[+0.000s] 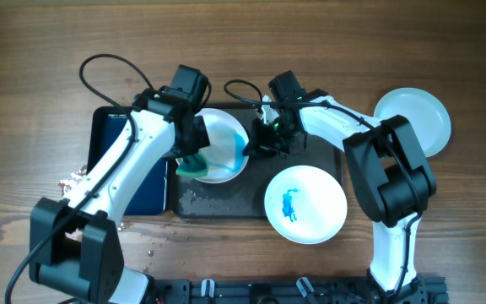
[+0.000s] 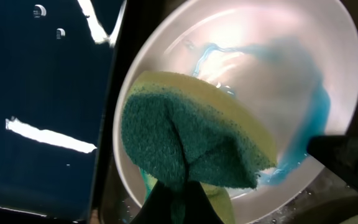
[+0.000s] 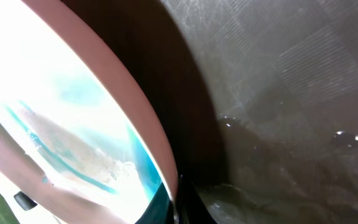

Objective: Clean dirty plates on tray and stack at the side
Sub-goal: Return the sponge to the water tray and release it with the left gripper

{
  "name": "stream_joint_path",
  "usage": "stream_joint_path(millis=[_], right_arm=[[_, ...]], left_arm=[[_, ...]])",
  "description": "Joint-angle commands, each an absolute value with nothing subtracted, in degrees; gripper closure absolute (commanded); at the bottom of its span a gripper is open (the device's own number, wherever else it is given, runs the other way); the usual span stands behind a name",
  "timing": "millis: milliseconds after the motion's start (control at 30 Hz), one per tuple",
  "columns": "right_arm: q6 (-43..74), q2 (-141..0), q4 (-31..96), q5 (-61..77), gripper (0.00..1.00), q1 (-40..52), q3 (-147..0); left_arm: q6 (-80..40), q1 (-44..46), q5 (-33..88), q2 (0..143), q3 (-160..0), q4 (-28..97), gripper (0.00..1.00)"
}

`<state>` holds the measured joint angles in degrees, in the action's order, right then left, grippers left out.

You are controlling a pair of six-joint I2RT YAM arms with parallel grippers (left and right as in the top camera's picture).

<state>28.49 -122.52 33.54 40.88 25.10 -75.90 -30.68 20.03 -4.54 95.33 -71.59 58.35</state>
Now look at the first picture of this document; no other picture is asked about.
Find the green yellow sponge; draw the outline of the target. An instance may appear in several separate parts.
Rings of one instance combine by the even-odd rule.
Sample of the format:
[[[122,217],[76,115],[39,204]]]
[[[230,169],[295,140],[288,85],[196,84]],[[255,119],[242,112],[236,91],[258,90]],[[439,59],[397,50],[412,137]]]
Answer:
[[[184,156],[179,159],[175,173],[178,176],[191,178],[206,176],[208,174],[208,161],[202,153]]]

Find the white plate cleaned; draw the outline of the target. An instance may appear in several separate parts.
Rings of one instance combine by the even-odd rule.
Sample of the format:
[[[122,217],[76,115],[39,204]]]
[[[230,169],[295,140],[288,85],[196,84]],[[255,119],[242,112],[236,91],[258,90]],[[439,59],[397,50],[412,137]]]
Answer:
[[[374,116],[406,117],[426,157],[439,154],[451,138],[451,118],[432,94],[417,88],[399,88],[386,93],[377,103]]]
[[[243,172],[249,160],[243,150],[249,137],[242,124],[231,114],[219,109],[204,108],[199,113],[208,132],[210,145],[199,150],[208,165],[208,171],[183,171],[182,158],[177,159],[176,175],[193,178],[200,182],[217,184],[228,182]]]

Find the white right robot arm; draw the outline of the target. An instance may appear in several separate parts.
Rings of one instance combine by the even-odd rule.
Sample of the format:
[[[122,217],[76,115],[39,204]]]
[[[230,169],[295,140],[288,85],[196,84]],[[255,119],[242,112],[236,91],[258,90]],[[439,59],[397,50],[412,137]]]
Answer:
[[[368,270],[373,297],[402,301],[419,284],[414,267],[416,231],[436,179],[406,117],[368,117],[323,90],[272,87],[274,99],[252,100],[247,152],[286,155],[301,133],[343,151],[360,208],[373,223],[374,256]]]

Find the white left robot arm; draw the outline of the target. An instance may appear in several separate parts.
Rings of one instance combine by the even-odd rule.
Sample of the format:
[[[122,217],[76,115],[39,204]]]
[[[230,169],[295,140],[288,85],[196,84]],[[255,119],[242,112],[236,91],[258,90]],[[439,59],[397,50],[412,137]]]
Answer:
[[[209,140],[199,111],[211,87],[146,89],[85,178],[30,216],[30,280],[81,303],[151,303],[154,278],[126,267],[117,227],[135,192],[163,158],[188,159]]]

